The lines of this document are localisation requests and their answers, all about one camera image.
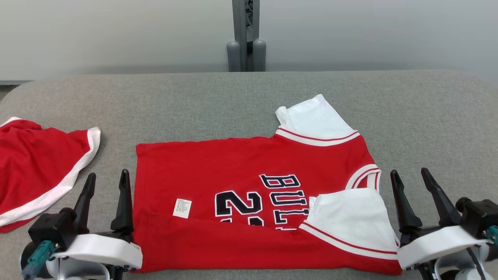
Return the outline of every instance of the gray cylinder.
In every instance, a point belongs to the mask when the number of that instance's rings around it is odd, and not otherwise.
[[[266,71],[266,42],[257,39],[252,43],[252,58],[254,72]]]
[[[241,46],[235,41],[228,42],[227,44],[227,54],[228,54],[228,70],[230,72],[241,72]]]

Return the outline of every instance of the white shoulder panel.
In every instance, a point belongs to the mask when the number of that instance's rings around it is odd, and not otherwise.
[[[372,188],[321,194],[299,227],[344,251],[396,260],[396,237],[381,196]]]
[[[303,136],[334,139],[354,132],[321,94],[275,113],[281,128]]]

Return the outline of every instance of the white wall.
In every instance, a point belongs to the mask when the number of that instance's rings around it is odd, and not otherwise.
[[[0,82],[228,71],[227,0],[0,0]]]
[[[457,69],[498,84],[496,0],[261,0],[267,71]]]

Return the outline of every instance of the red stripe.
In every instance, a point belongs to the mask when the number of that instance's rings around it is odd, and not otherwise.
[[[374,185],[375,185],[375,190],[377,190],[377,191],[378,191],[378,185],[377,185],[377,182],[378,182],[378,177],[379,177],[379,174],[380,174],[380,172],[377,172],[377,174],[375,174],[375,183],[374,183]]]
[[[337,239],[337,238],[333,237],[332,235],[330,235],[330,234],[328,234],[328,233],[326,233],[326,232],[323,232],[323,231],[321,231],[321,230],[319,230],[319,229],[315,228],[314,226],[312,226],[312,225],[308,224],[306,221],[304,221],[303,223],[304,223],[304,224],[306,224],[308,227],[310,227],[310,228],[312,228],[312,229],[314,229],[314,230],[316,230],[316,231],[318,231],[318,232],[320,232],[320,233],[322,233],[322,234],[324,234],[324,235],[326,235],[326,236],[328,236],[328,237],[330,237],[330,238],[332,238],[332,239],[334,239],[334,240],[336,240],[336,241],[338,241],[338,242],[341,242],[342,244],[346,244],[346,245],[351,246],[351,247],[353,247],[353,248],[357,248],[357,249],[361,249],[361,250],[366,250],[366,251],[371,251],[371,252],[376,252],[376,253],[383,253],[383,254],[392,254],[392,255],[397,255],[397,253],[396,253],[396,252],[391,252],[391,251],[381,251],[381,250],[369,249],[369,248],[364,248],[364,247],[360,247],[360,246],[356,246],[356,245],[353,245],[353,244],[350,244],[350,243],[344,242],[344,241],[342,241],[342,240],[340,240],[340,239]]]
[[[365,175],[365,173],[368,173],[368,172],[373,171],[373,170],[378,170],[378,171],[380,171],[380,169],[378,169],[378,168],[372,168],[372,169],[369,169],[369,170],[367,170],[367,171],[363,172],[362,174],[360,174],[360,175],[356,178],[356,180],[355,180],[355,182],[354,182],[354,184],[353,184],[352,188],[353,188],[353,189],[355,188],[356,182],[357,182],[357,181],[358,181],[358,180],[359,180],[359,179],[360,179],[363,175]]]
[[[353,132],[352,134],[346,136],[346,137],[342,137],[342,138],[334,138],[334,139],[318,139],[318,138],[312,138],[312,137],[308,137],[308,136],[303,136],[303,135],[299,135],[299,134],[296,134],[294,132],[290,132],[288,130],[285,130],[283,128],[278,128],[279,130],[282,130],[282,131],[285,131],[289,134],[292,134],[292,135],[295,135],[295,136],[298,136],[298,137],[301,137],[301,138],[306,138],[306,139],[310,139],[310,140],[316,140],[316,141],[336,141],[336,140],[343,140],[343,139],[346,139],[348,137],[351,137],[353,136],[354,134],[358,133],[358,131],[355,131]]]

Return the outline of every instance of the red basketball jersey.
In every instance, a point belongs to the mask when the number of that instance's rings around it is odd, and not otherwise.
[[[269,138],[137,145],[142,272],[401,273],[377,192],[380,170],[363,137],[321,95],[281,107],[277,117],[281,126]]]

